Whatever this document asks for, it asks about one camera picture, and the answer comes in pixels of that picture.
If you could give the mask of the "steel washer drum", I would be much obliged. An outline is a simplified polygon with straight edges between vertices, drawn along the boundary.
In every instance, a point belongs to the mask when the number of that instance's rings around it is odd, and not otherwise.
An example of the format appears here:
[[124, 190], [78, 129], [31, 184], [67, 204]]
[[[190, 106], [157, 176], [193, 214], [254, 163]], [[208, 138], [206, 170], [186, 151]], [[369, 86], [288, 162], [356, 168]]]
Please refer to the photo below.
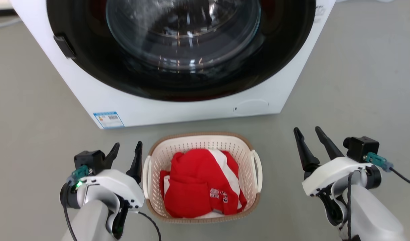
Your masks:
[[129, 55], [157, 67], [194, 70], [246, 49], [261, 7], [258, 0], [108, 0], [106, 18]]

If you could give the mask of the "small printed text sticker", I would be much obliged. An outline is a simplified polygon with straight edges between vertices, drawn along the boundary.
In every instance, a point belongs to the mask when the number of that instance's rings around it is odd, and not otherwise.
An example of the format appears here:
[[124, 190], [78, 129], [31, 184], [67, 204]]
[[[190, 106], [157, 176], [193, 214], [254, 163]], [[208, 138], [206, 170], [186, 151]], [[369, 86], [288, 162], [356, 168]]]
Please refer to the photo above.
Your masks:
[[326, 8], [324, 5], [317, 5], [315, 9], [314, 23], [320, 23], [325, 12]]

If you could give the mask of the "cream perforated laundry basket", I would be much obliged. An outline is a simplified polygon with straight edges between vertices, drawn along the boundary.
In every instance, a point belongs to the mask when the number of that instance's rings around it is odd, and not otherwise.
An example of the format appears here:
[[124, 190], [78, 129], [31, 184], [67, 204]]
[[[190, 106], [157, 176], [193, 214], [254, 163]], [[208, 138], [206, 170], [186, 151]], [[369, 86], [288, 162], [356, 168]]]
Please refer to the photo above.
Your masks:
[[[160, 192], [160, 172], [170, 170], [171, 160], [177, 152], [192, 149], [218, 149], [228, 151], [239, 166], [240, 187], [247, 199], [245, 209], [221, 218], [173, 218], [164, 207]], [[142, 167], [142, 186], [150, 212], [168, 223], [198, 224], [234, 221], [248, 216], [259, 204], [263, 186], [263, 168], [260, 157], [245, 137], [234, 133], [188, 133], [168, 136], [157, 141], [150, 149]]]

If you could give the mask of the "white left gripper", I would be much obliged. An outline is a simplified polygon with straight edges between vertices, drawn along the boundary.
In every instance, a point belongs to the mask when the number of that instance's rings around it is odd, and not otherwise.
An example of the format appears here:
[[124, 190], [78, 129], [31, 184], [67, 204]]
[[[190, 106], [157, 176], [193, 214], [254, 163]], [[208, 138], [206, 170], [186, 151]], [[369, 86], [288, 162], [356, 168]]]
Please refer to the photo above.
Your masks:
[[134, 150], [134, 159], [126, 174], [111, 169], [118, 155], [120, 143], [115, 143], [103, 159], [104, 168], [95, 176], [81, 178], [77, 189], [77, 202], [83, 207], [88, 202], [98, 200], [103, 202], [112, 212], [119, 212], [122, 203], [128, 201], [128, 210], [136, 212], [145, 203], [145, 195], [139, 184], [142, 181], [142, 150], [143, 143], [138, 141]]

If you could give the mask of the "round white filter cover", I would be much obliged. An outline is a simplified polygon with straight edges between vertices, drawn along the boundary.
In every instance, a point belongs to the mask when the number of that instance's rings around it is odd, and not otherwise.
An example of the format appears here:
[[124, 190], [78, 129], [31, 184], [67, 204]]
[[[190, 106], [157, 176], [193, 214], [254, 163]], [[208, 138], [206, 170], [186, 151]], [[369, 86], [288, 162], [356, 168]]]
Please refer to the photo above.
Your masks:
[[262, 115], [268, 112], [268, 102], [263, 99], [250, 99], [239, 102], [233, 112], [238, 116]]

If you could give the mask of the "blue energy label sticker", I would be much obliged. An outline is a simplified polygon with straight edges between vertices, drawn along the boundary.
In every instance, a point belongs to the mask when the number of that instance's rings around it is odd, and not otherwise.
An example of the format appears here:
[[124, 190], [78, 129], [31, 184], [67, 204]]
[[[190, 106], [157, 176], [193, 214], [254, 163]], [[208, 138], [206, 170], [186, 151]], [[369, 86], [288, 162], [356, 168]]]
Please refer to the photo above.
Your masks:
[[116, 111], [93, 113], [93, 116], [98, 121], [98, 124], [102, 129], [115, 129], [125, 127]]

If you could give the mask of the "round black glass washer door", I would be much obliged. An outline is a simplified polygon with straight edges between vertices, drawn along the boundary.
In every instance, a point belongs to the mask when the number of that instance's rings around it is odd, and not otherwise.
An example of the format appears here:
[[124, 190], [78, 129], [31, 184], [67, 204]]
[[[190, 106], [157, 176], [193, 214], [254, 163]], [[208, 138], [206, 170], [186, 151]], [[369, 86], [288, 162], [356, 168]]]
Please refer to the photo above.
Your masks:
[[248, 90], [280, 72], [311, 33], [317, 0], [258, 0], [256, 35], [239, 55], [217, 66], [170, 70], [129, 55], [107, 24], [108, 0], [46, 0], [53, 34], [64, 33], [74, 63], [98, 81], [135, 96], [197, 102]]

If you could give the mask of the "white front-load washing machine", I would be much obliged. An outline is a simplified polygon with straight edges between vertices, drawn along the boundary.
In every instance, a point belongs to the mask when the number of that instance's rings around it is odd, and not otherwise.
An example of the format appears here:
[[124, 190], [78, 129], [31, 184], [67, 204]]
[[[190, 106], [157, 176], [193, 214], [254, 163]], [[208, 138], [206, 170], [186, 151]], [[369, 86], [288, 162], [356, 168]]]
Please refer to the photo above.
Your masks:
[[67, 59], [59, 49], [53, 38], [46, 0], [10, 0], [16, 13], [99, 128], [101, 127], [93, 113], [116, 111], [124, 127], [159, 125], [236, 117], [238, 115], [233, 112], [233, 108], [239, 102], [250, 99], [263, 99], [268, 102], [268, 112], [264, 115], [279, 114], [337, 1], [317, 0], [316, 5], [324, 5], [326, 12], [320, 23], [313, 23], [305, 46], [280, 72], [261, 84], [222, 98], [197, 102], [168, 102], [128, 94], [98, 81], [77, 66], [72, 59]]

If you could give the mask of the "red and white garment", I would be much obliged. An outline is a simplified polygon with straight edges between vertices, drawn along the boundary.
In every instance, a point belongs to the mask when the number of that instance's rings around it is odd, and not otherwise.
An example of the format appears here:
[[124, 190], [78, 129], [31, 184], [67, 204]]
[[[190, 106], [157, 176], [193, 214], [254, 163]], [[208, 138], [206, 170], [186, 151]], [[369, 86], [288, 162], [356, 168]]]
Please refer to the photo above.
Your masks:
[[173, 218], [221, 218], [236, 215], [247, 205], [239, 166], [228, 151], [177, 152], [170, 170], [160, 172], [159, 184], [164, 207]]

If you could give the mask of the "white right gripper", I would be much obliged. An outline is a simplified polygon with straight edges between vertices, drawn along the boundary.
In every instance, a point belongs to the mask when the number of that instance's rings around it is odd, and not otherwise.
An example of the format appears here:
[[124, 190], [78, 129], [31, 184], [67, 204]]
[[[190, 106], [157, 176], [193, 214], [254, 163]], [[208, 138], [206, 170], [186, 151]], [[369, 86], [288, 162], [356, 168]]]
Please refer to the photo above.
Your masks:
[[305, 172], [312, 173], [302, 183], [306, 195], [317, 195], [319, 191], [330, 186], [331, 197], [339, 197], [341, 195], [347, 197], [347, 189], [349, 187], [348, 176], [356, 171], [358, 177], [352, 176], [354, 185], [357, 185], [354, 194], [360, 197], [373, 197], [373, 194], [365, 188], [367, 180], [365, 168], [371, 167], [372, 164], [358, 163], [348, 157], [344, 157], [344, 154], [319, 126], [315, 127], [315, 132], [331, 160], [323, 166], [320, 166], [319, 160], [306, 145], [300, 129], [294, 128], [294, 136], [302, 169]]

